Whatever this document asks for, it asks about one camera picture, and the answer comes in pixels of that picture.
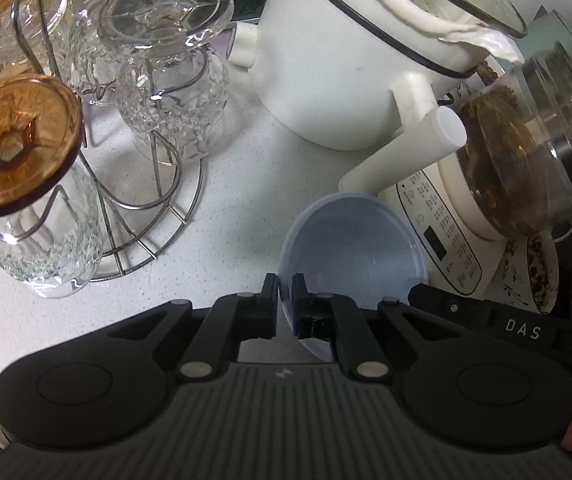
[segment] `bowl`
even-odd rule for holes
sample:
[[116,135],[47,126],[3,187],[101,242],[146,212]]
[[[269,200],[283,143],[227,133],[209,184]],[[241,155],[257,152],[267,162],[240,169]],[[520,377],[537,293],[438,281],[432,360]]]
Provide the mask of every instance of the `bowl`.
[[[281,304],[292,327],[292,277],[302,273],[308,290],[350,296],[361,308],[376,310],[384,296],[407,301],[418,283],[428,283],[421,242],[407,220],[381,200],[342,192],[310,205],[291,226],[281,248]],[[324,361],[330,344],[301,343]]]

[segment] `white countertop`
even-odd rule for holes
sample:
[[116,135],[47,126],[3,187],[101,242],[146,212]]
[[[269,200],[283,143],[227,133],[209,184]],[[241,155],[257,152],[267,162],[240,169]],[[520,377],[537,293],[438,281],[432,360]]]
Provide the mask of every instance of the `white countertop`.
[[[116,280],[91,283],[63,300],[37,297],[0,268],[0,371],[30,352],[172,298],[189,298],[198,308],[224,294],[259,291],[265,273],[277,272],[292,221],[335,192],[339,178],[368,155],[327,150],[289,132],[261,106],[247,74],[230,72],[227,139],[208,158],[191,224],[158,261]],[[130,149],[125,126],[114,119],[110,126]],[[93,134],[98,129],[93,124]],[[194,182],[196,168],[186,173]],[[256,346],[255,352],[266,348]]]

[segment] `control panel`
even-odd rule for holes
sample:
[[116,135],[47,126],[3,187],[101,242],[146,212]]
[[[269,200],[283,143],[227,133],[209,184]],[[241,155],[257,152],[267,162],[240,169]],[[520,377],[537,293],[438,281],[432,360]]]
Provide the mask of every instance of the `control panel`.
[[419,171],[396,188],[403,211],[435,267],[458,293],[472,294],[482,279],[482,266],[430,179]]

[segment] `black rim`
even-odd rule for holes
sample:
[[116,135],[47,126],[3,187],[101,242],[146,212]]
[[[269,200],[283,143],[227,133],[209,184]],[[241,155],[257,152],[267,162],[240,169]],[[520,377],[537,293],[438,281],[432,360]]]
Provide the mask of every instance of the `black rim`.
[[360,13],[358,13],[355,9],[351,6],[347,5],[342,0],[328,0],[332,3],[337,9],[341,10],[346,16],[348,16],[351,20],[358,23],[361,27],[365,28],[371,34],[374,34],[378,37],[381,41],[391,46],[393,49],[398,50],[404,56],[412,59],[415,63],[419,63],[426,67],[432,72],[440,73],[441,75],[445,75],[447,77],[451,77],[454,79],[468,79],[472,74],[474,74],[476,67],[470,69],[466,73],[457,72],[455,70],[450,70],[444,66],[441,66],[438,63],[428,59],[427,57],[418,54],[410,47],[406,46],[405,44],[401,43],[400,41],[396,40],[392,36],[390,36],[387,32],[384,32],[382,29],[377,27],[374,23],[370,22],[369,20],[365,19]]

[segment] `digital display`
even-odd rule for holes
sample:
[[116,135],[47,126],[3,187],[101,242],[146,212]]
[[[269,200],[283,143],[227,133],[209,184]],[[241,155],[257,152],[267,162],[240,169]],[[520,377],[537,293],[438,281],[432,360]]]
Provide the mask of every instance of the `digital display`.
[[428,229],[423,232],[423,235],[426,240],[428,240],[432,250],[435,251],[439,261],[442,261],[446,256],[446,248],[444,247],[444,244],[441,243],[441,240],[439,240],[437,233],[435,233],[432,227],[428,227]]

